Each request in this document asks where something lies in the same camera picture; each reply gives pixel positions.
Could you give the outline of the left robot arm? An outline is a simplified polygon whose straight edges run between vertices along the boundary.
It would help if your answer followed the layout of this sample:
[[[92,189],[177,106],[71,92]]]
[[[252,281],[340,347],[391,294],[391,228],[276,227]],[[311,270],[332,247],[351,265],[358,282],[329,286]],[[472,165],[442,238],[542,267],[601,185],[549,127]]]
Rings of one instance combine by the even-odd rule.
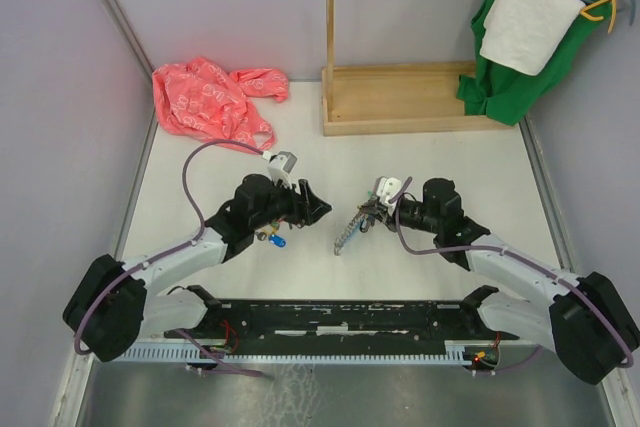
[[[212,336],[221,325],[217,308],[192,291],[175,299],[162,291],[235,258],[252,245],[256,231],[273,222],[308,227],[331,210],[305,179],[288,187],[251,174],[213,216],[201,217],[198,229],[184,240],[128,261],[109,254],[96,258],[62,315],[74,333],[75,352],[109,362],[143,335],[191,329],[198,336]]]

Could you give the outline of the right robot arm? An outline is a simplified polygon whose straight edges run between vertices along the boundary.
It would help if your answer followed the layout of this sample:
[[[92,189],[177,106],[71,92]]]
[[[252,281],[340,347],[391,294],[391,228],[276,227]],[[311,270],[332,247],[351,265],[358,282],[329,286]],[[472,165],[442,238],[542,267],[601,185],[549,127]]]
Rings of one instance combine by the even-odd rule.
[[[481,338],[494,331],[534,343],[591,385],[633,366],[639,328],[610,279],[555,269],[513,248],[465,214],[449,179],[427,180],[420,200],[408,194],[409,185],[378,178],[371,215],[398,236],[407,229],[431,234],[430,254],[492,280],[465,298],[463,333]]]

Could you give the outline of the silver key holder blue handle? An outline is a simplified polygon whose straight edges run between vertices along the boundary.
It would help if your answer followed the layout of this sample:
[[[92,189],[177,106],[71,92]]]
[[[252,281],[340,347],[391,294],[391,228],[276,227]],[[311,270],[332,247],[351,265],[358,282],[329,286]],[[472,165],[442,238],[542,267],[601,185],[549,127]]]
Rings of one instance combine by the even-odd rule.
[[[343,232],[334,242],[333,253],[340,256],[346,243],[356,233],[367,233],[375,224],[375,205],[373,201],[367,201],[358,207],[354,217],[347,223]]]

